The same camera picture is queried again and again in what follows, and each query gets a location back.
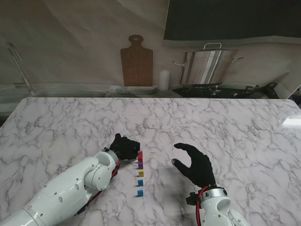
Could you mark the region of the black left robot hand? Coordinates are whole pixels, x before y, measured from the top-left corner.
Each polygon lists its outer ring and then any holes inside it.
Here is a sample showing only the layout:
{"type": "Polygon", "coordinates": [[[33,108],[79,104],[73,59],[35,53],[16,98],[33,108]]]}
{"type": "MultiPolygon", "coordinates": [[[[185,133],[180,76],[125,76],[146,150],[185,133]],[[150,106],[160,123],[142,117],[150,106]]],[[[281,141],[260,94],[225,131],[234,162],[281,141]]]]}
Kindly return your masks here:
{"type": "Polygon", "coordinates": [[[133,160],[138,156],[140,143],[126,136],[122,137],[117,133],[109,149],[112,150],[120,160],[133,160]]]}

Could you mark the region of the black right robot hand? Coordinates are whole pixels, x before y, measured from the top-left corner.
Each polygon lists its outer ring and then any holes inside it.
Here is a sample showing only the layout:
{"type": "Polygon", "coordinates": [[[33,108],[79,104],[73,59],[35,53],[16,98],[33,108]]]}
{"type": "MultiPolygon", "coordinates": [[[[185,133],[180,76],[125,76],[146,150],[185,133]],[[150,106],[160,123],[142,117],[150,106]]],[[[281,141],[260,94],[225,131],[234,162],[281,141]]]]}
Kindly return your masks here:
{"type": "Polygon", "coordinates": [[[203,188],[216,184],[212,164],[207,155],[189,144],[177,143],[174,147],[186,151],[191,158],[190,167],[187,167],[178,159],[172,159],[172,164],[194,185],[203,188]]]}

